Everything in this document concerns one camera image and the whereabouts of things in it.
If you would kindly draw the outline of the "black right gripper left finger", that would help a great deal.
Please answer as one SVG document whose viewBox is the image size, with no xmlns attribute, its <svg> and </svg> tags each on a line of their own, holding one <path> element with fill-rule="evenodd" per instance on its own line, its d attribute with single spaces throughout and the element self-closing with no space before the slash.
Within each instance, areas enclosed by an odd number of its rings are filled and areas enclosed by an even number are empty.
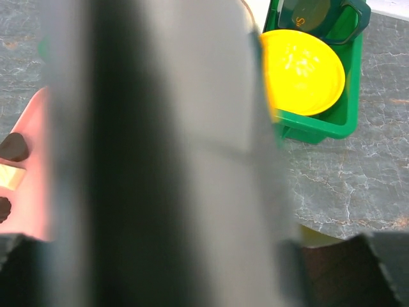
<svg viewBox="0 0 409 307">
<path fill-rule="evenodd" d="M 19 234 L 1 236 L 1 306 L 50 306 L 45 280 L 51 242 Z"/>
</svg>

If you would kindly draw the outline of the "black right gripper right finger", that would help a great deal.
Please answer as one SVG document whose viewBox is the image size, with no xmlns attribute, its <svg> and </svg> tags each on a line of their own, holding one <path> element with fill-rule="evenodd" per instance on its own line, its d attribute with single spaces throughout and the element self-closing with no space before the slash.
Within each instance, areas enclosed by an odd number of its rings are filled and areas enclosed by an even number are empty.
<svg viewBox="0 0 409 307">
<path fill-rule="evenodd" d="M 408 306 L 408 233 L 376 232 L 355 236 L 362 263 L 351 285 L 352 306 Z"/>
</svg>

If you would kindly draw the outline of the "pink chocolate tray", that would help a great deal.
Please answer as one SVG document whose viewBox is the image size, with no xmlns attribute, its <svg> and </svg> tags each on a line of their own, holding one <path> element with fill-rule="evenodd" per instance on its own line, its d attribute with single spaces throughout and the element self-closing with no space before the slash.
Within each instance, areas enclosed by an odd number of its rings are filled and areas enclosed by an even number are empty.
<svg viewBox="0 0 409 307">
<path fill-rule="evenodd" d="M 23 135 L 30 156 L 22 162 L 2 163 L 25 169 L 18 188 L 11 191 L 1 188 L 1 196 L 11 202 L 11 213 L 1 223 L 1 233 L 23 233 L 39 240 L 53 239 L 53 218 L 48 200 L 48 155 L 45 144 L 46 106 L 48 88 L 38 90 L 20 115 L 12 132 Z"/>
</svg>

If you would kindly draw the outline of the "metal tongs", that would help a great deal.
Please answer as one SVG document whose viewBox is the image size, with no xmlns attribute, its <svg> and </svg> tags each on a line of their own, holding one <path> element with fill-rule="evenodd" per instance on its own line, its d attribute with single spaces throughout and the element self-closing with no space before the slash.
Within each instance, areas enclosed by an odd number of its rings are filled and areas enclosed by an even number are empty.
<svg viewBox="0 0 409 307">
<path fill-rule="evenodd" d="M 238 1 L 44 1 L 44 306 L 306 306 Z"/>
</svg>

